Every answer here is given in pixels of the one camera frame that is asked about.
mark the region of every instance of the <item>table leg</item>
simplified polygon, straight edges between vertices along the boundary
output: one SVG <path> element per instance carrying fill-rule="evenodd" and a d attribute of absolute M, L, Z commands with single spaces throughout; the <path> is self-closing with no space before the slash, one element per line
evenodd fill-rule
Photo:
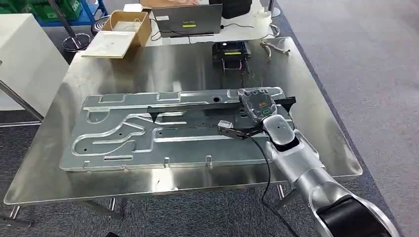
<path fill-rule="evenodd" d="M 6 83 L 0 80 L 0 89 L 4 91 L 8 96 L 10 96 L 16 103 L 22 106 L 26 111 L 31 115 L 36 117 L 39 121 L 43 120 L 43 116 L 38 113 L 32 106 L 30 106 L 22 97 L 20 97 L 16 92 L 14 92 Z"/>
<path fill-rule="evenodd" d="M 280 196 L 280 200 L 277 201 L 276 205 L 275 205 L 275 209 L 279 209 L 285 205 L 287 205 L 288 203 L 290 203 L 292 200 L 294 200 L 297 196 L 298 196 L 298 191 L 297 189 L 293 189 L 291 190 L 288 194 L 284 194 L 284 190 L 282 188 L 282 185 L 278 185 L 278 193 Z"/>
<path fill-rule="evenodd" d="M 20 210 L 20 206 L 14 206 L 9 217 L 0 216 L 0 223 L 7 226 L 18 226 L 18 227 L 29 228 L 32 225 L 32 222 L 16 219 L 17 215 L 19 214 L 19 210 Z"/>
<path fill-rule="evenodd" d="M 113 198 L 114 201 L 112 201 L 111 199 L 111 203 L 112 205 L 110 205 L 110 207 L 112 207 L 115 210 L 115 199 Z M 88 208 L 99 212 L 100 214 L 103 214 L 105 216 L 109 216 L 113 219 L 121 219 L 121 215 L 119 213 L 116 213 L 114 210 L 108 209 L 94 201 L 81 201 L 80 202 L 81 205 L 83 206 L 87 206 Z"/>

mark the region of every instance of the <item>metal plate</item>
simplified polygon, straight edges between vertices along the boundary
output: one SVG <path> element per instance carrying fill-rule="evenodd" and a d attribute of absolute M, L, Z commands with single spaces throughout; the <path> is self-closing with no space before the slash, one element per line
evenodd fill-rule
<path fill-rule="evenodd" d="M 266 88 L 283 99 L 281 88 Z M 234 127 L 254 124 L 241 108 L 163 113 L 152 122 L 147 107 L 238 102 L 237 90 L 89 96 L 64 151 L 60 167 L 66 171 L 197 167 L 265 163 L 248 140 L 231 139 L 217 131 L 220 120 Z M 279 112 L 289 119 L 281 106 Z M 255 139 L 263 144 L 265 134 Z"/>

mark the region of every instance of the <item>white cabinet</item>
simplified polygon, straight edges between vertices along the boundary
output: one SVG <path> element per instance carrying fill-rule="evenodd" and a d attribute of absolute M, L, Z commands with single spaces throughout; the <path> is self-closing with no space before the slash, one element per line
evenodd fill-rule
<path fill-rule="evenodd" d="M 0 80 L 45 116 L 68 64 L 31 14 L 0 14 Z M 0 92 L 0 110 L 23 109 Z"/>

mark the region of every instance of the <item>cardboard box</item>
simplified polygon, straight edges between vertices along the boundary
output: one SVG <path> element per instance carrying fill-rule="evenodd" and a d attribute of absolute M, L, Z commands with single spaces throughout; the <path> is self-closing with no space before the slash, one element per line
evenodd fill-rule
<path fill-rule="evenodd" d="M 140 28 L 135 34 L 134 39 L 131 42 L 131 46 L 145 47 L 147 44 L 148 37 L 151 34 L 151 23 L 148 12 L 126 12 L 126 11 L 114 11 L 111 18 L 103 26 L 103 31 L 112 31 L 119 21 L 138 21 L 141 23 Z"/>
<path fill-rule="evenodd" d="M 145 47 L 151 34 L 148 12 L 114 11 L 82 57 L 124 58 Z"/>

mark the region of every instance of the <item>gray carpet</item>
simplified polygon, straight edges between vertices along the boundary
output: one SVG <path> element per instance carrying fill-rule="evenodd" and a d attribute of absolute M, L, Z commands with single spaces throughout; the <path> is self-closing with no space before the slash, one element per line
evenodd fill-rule
<path fill-rule="evenodd" d="M 419 2 L 279 0 L 406 236 L 419 233 Z"/>
<path fill-rule="evenodd" d="M 281 26 L 283 36 L 294 37 L 284 15 L 275 21 Z M 82 27 L 78 30 L 86 31 L 88 28 Z M 46 31 L 51 40 L 58 43 L 56 45 L 60 49 L 60 40 L 65 37 L 62 29 Z M 36 130 L 37 127 L 0 129 L 1 197 L 13 179 Z M 364 174 L 355 180 L 341 183 L 355 194 L 376 203 L 394 220 L 368 168 L 358 156 L 356 149 L 355 152 Z M 23 207 L 20 218 L 33 220 L 34 226 L 29 229 L 0 226 L 0 236 L 101 237 L 109 231 L 122 237 L 291 236 L 284 224 L 261 205 L 262 192 L 263 187 L 194 192 L 156 198 L 119 199 L 117 211 L 124 216 L 124 219 L 119 221 L 102 217 L 75 203 Z M 272 188 L 267 199 L 277 198 L 276 190 Z M 0 207 L 0 212 L 3 213 L 8 213 L 10 210 L 10 206 Z M 294 201 L 280 212 L 300 236 L 316 236 L 313 222 L 301 200 Z"/>

